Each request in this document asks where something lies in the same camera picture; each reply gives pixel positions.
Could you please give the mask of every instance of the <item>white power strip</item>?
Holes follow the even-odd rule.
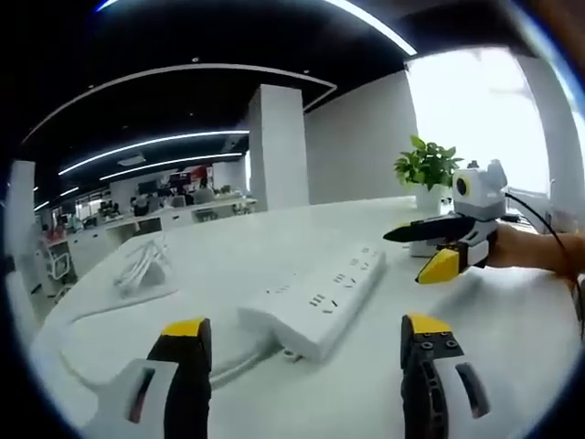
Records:
[[[360,245],[304,278],[261,292],[239,308],[240,322],[271,332],[295,354],[324,359],[385,266],[383,251]]]

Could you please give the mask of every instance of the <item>led light strip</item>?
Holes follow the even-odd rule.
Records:
[[[69,171],[72,171],[73,169],[77,169],[80,166],[87,165],[88,163],[91,163],[91,162],[93,162],[95,160],[99,160],[100,158],[104,158],[104,157],[107,157],[108,155],[112,155],[112,154],[117,154],[117,153],[120,153],[121,151],[127,151],[129,149],[137,148],[139,146],[158,144],[158,143],[161,143],[161,142],[168,142],[169,140],[188,139],[188,138],[191,138],[191,137],[206,137],[206,136],[209,136],[209,135],[248,134],[249,132],[250,131],[248,131],[248,130],[209,131],[209,132],[206,132],[206,133],[191,133],[191,134],[171,135],[171,136],[168,136],[168,137],[161,137],[161,138],[158,138],[158,139],[147,140],[146,142],[141,142],[139,144],[133,144],[133,145],[127,145],[127,146],[124,146],[122,148],[113,149],[111,151],[108,151],[107,153],[95,155],[94,157],[90,157],[87,160],[83,160],[82,162],[78,162],[75,165],[71,165],[70,167],[67,167],[67,168],[63,169],[58,174],[60,176],[62,176],[63,174],[67,174]]]
[[[70,190],[66,190],[65,192],[63,192],[62,194],[59,194],[60,197],[65,197],[68,194],[71,194],[73,192],[75,192],[76,190],[80,190],[79,186],[74,187],[73,189]]]
[[[39,209],[43,209],[46,205],[48,204],[48,201],[45,201],[44,203],[39,204],[38,206],[36,206],[33,211],[36,212]]]
[[[101,5],[96,8],[96,12],[100,12],[102,9],[105,9],[108,6],[113,5],[118,0],[106,0]],[[380,20],[366,12],[361,7],[357,7],[353,3],[349,3],[347,0],[323,0],[324,2],[329,3],[330,5],[336,6],[344,11],[348,12],[352,16],[359,18],[364,23],[369,24],[375,30],[380,32],[385,37],[389,38],[394,44],[396,44],[399,48],[404,50],[407,55],[413,56],[417,54],[417,51],[411,46],[406,40],[397,34],[395,31],[390,29]]]
[[[243,156],[242,153],[228,153],[228,154],[200,155],[197,157],[178,158],[176,160],[168,160],[166,162],[152,163],[151,165],[138,166],[138,167],[135,167],[133,169],[127,169],[125,171],[116,172],[115,174],[110,174],[110,175],[105,176],[105,177],[100,177],[100,180],[107,180],[108,178],[123,176],[123,175],[129,174],[131,172],[141,171],[143,169],[148,169],[149,167],[172,165],[173,163],[188,162],[191,160],[205,160],[208,158],[241,157],[241,156]]]
[[[21,142],[21,144],[23,144],[24,142],[26,142],[28,140],[28,138],[35,133],[36,130],[38,130],[41,126],[43,126],[50,119],[52,119],[53,117],[55,117],[57,114],[59,114],[60,112],[62,112],[66,108],[68,108],[70,105],[73,105],[75,102],[78,102],[78,101],[82,100],[83,98],[87,98],[88,96],[92,95],[93,93],[96,93],[96,92],[101,91],[103,89],[107,89],[108,87],[111,87],[111,86],[116,85],[116,84],[121,84],[121,83],[126,82],[128,80],[137,80],[138,78],[144,78],[144,77],[147,77],[147,76],[158,75],[158,74],[161,74],[161,73],[168,73],[170,71],[184,71],[184,70],[244,70],[244,71],[259,71],[260,73],[272,73],[274,75],[281,75],[281,76],[287,76],[289,78],[296,78],[297,80],[307,80],[309,82],[314,82],[315,84],[324,85],[325,87],[328,87],[329,90],[327,90],[321,96],[318,96],[313,101],[307,103],[304,106],[303,110],[305,110],[305,111],[309,110],[309,108],[313,107],[319,101],[321,101],[322,99],[326,98],[327,96],[329,96],[329,94],[331,94],[331,93],[333,93],[334,91],[337,90],[337,86],[335,84],[333,84],[332,82],[328,82],[326,80],[319,80],[319,79],[314,78],[312,76],[304,75],[304,74],[301,74],[301,73],[297,73],[295,71],[287,71],[287,70],[281,70],[281,69],[274,69],[272,67],[249,66],[247,64],[228,64],[228,63],[225,63],[225,62],[215,62],[215,63],[207,63],[207,64],[206,63],[203,63],[203,64],[181,64],[181,65],[178,65],[178,66],[161,67],[161,68],[158,68],[158,69],[151,69],[151,70],[139,71],[138,73],[133,73],[133,74],[128,75],[128,76],[122,76],[121,78],[118,78],[118,79],[115,79],[115,80],[110,80],[108,82],[104,82],[102,85],[98,85],[96,87],[93,87],[91,90],[88,90],[88,91],[80,94],[79,96],[76,96],[72,100],[70,100],[68,102],[65,102],[63,105],[61,105],[56,110],[54,110],[52,113],[50,113],[47,117],[45,117],[45,119],[43,119],[42,121],[40,121],[37,124],[37,126],[35,126],[32,130],[30,130],[30,132],[27,134],[27,137],[25,137],[23,139],[23,141]]]

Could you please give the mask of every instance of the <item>potted plant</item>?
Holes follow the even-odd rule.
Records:
[[[443,148],[433,142],[425,143],[416,135],[410,137],[414,151],[401,153],[394,163],[400,184],[414,185],[417,208],[438,212],[443,187],[452,186],[453,171],[458,169],[457,149]]]

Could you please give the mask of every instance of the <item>bright window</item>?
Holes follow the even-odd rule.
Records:
[[[569,102],[569,107],[571,110],[571,114],[573,116],[573,122],[575,123],[575,127],[577,128],[577,137],[579,138],[579,144],[581,149],[581,159],[583,161],[583,170],[585,171],[585,119],[581,115],[579,108],[577,106],[577,100],[573,95],[572,91],[569,88],[569,85],[565,82],[562,75],[555,70],[555,74],[557,75],[558,83],[562,87],[565,97]]]
[[[547,193],[548,156],[522,70],[505,48],[472,48],[408,64],[419,136],[456,146],[464,166],[502,162],[511,187]]]
[[[246,193],[250,193],[250,179],[252,176],[252,169],[250,164],[250,150],[244,156],[244,169],[246,172]]]

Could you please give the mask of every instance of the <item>white flower pot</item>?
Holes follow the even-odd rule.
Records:
[[[414,195],[417,199],[417,209],[433,215],[441,211],[442,186],[434,185],[428,190],[425,185],[414,185]]]

